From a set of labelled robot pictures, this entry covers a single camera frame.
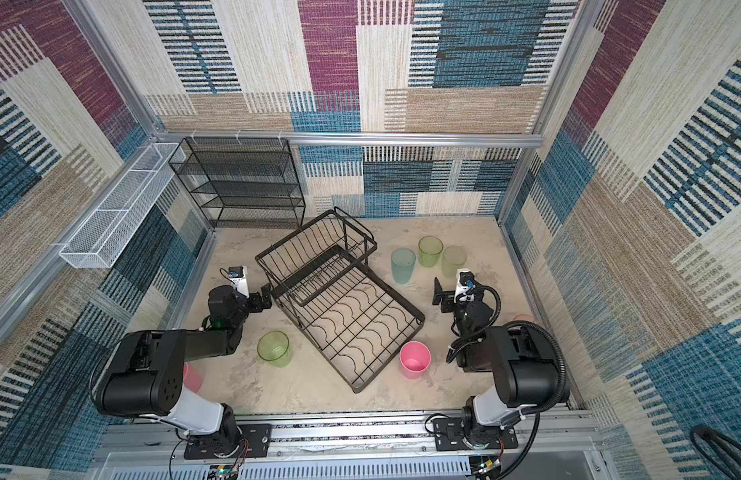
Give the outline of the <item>bright green translucent cup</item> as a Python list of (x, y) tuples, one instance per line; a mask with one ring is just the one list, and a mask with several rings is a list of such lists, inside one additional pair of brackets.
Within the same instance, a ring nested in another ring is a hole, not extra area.
[(432, 235), (422, 237), (418, 244), (419, 263), (426, 268), (437, 265), (444, 250), (444, 243), (440, 238)]

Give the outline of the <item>teal translucent cup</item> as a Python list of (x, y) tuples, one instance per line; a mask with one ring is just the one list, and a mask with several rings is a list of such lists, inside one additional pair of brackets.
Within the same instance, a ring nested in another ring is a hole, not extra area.
[(409, 248), (398, 248), (391, 256), (392, 276), (398, 284), (411, 281), (417, 263), (417, 254)]

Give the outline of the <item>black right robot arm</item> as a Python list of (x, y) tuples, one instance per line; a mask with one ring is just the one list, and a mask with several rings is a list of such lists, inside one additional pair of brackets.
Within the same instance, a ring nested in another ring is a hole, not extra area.
[(469, 270), (457, 274), (454, 290), (434, 281), (433, 304), (454, 315), (447, 363), (466, 373), (488, 373), (493, 385), (468, 398), (461, 414), (426, 421), (440, 451), (516, 448), (515, 426), (565, 403), (570, 380), (562, 348), (529, 320), (499, 323), (502, 299)]

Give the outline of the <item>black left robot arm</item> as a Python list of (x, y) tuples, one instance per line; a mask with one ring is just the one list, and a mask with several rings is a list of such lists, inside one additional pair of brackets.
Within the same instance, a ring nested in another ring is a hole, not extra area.
[(92, 403), (104, 415), (172, 425), (186, 432), (188, 446), (202, 458), (231, 456), (244, 445), (234, 410), (188, 389), (184, 366), (234, 354), (248, 316), (271, 307), (270, 284), (248, 296), (224, 285), (208, 294), (210, 315), (202, 328), (126, 334), (90, 376)]

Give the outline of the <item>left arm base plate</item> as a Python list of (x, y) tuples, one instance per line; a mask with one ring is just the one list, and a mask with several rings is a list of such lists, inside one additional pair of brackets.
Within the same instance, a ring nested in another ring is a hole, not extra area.
[(238, 424), (230, 441), (218, 435), (190, 436), (184, 460), (264, 458), (270, 448), (272, 424)]

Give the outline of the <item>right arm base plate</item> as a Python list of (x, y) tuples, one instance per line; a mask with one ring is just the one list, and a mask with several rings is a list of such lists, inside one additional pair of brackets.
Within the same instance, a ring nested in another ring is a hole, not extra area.
[(462, 420), (457, 418), (436, 416), (425, 422), (425, 428), (434, 436), (438, 451), (514, 450), (519, 448), (516, 434), (508, 429), (500, 430), (500, 435), (490, 435), (487, 440), (472, 442), (464, 434)]

